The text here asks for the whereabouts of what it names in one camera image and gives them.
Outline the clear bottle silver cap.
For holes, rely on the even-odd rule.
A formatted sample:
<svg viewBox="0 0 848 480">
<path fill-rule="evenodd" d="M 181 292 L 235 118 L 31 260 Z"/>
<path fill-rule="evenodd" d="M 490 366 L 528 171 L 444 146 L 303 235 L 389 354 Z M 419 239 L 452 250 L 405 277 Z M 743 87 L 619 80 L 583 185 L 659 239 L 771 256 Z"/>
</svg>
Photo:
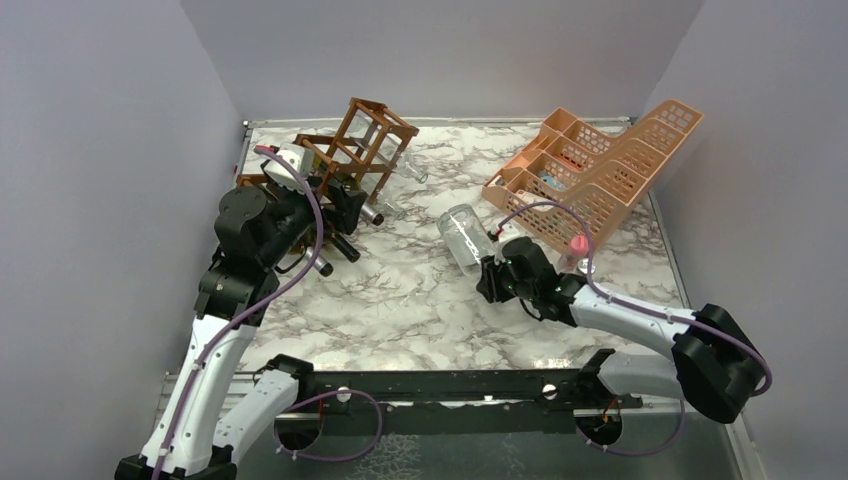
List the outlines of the clear bottle silver cap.
<svg viewBox="0 0 848 480">
<path fill-rule="evenodd" d="M 429 177 L 427 171 L 410 153 L 401 148 L 401 140 L 397 134 L 387 133 L 380 145 L 377 145 L 379 129 L 378 122 L 366 113 L 358 111 L 354 115 L 347 133 L 354 141 L 355 154 L 364 160 L 372 150 L 376 150 L 374 161 L 389 165 L 394 160 L 395 174 L 420 184 L 425 183 Z"/>
</svg>

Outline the clear bottle pink cap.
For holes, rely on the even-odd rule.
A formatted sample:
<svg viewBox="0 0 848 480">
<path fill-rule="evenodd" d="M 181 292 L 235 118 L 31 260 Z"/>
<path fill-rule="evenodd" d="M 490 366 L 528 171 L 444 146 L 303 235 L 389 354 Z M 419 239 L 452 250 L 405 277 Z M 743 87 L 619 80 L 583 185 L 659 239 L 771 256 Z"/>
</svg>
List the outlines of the clear bottle pink cap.
<svg viewBox="0 0 848 480">
<path fill-rule="evenodd" d="M 584 234 L 575 235 L 569 241 L 566 251 L 559 257 L 557 262 L 557 270 L 560 273 L 594 274 L 595 267 L 589 268 L 588 255 L 590 252 L 590 243 Z"/>
</svg>

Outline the green wine bottle cream label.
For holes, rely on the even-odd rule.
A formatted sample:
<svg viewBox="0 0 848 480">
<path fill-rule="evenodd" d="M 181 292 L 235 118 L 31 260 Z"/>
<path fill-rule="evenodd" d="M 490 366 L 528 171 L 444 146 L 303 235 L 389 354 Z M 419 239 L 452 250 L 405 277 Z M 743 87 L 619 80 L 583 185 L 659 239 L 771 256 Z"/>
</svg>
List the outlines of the green wine bottle cream label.
<svg viewBox="0 0 848 480">
<path fill-rule="evenodd" d="M 361 258 L 359 250 L 343 235 L 333 233 L 329 237 L 332 245 L 350 262 L 355 263 Z"/>
</svg>

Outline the olive wine bottle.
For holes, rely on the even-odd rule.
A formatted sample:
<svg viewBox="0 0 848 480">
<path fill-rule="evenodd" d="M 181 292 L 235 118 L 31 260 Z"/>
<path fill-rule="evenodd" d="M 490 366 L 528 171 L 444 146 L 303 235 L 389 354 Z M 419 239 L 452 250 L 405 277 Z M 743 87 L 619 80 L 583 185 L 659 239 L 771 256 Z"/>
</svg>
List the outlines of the olive wine bottle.
<svg viewBox="0 0 848 480">
<path fill-rule="evenodd" d="M 316 253 L 312 246 L 307 246 L 303 251 L 303 255 L 304 260 L 309 263 L 312 269 L 320 276 L 329 277 L 334 273 L 333 265 L 322 255 Z"/>
</svg>

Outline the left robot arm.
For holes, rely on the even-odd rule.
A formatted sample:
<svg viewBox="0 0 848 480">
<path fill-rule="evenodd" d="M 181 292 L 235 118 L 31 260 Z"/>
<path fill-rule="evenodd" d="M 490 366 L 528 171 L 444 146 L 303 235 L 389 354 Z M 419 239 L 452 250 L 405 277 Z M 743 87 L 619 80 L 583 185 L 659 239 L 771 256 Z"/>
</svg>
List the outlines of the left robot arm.
<svg viewBox="0 0 848 480">
<path fill-rule="evenodd" d="M 219 202 L 218 250 L 202 276 L 190 343 L 164 413 L 137 454 L 122 459 L 117 479 L 234 479 L 273 418 L 313 401 L 309 363 L 272 365 L 232 409 L 223 409 L 238 364 L 270 302 L 295 286 L 280 284 L 279 261 L 305 236 L 321 243 L 319 200 L 308 191 L 239 186 Z"/>
</svg>

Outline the dark green wine bottle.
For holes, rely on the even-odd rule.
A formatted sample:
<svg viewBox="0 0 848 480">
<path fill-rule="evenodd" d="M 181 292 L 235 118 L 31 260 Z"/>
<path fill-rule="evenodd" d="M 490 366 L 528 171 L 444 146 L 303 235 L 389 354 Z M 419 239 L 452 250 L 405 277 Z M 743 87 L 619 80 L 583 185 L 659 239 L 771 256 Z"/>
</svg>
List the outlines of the dark green wine bottle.
<svg viewBox="0 0 848 480">
<path fill-rule="evenodd" d="M 369 225 L 380 226 L 384 223 L 384 215 L 377 210 L 368 200 L 365 200 L 360 208 L 360 218 Z"/>
</svg>

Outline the clear bottle with label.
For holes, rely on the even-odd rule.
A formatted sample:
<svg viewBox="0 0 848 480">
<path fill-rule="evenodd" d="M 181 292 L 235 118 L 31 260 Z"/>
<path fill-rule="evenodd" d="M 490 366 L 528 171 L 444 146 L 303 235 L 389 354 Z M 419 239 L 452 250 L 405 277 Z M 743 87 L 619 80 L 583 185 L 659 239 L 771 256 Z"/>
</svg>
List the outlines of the clear bottle with label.
<svg viewBox="0 0 848 480">
<path fill-rule="evenodd" d="M 481 260 L 495 254 L 495 247 L 487 230 L 469 204 L 449 208 L 439 217 L 437 228 L 466 276 L 478 275 Z"/>
</svg>

